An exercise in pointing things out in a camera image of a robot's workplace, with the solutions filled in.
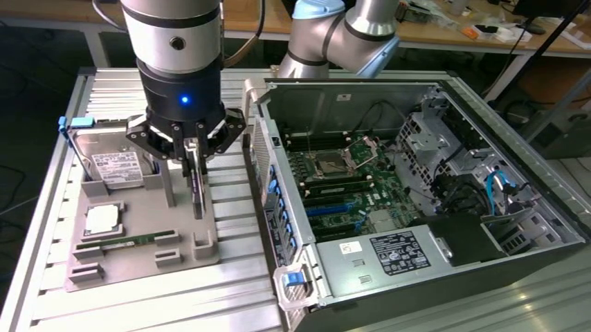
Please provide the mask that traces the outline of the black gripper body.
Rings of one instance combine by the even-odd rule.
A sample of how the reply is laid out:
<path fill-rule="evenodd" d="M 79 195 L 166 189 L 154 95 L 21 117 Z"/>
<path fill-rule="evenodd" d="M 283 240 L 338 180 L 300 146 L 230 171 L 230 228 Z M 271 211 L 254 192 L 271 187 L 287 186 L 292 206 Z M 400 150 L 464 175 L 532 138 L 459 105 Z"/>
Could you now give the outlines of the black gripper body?
<path fill-rule="evenodd" d="M 136 65 L 151 117 L 176 122 L 223 120 L 219 62 L 191 73 L 167 73 L 144 62 Z"/>

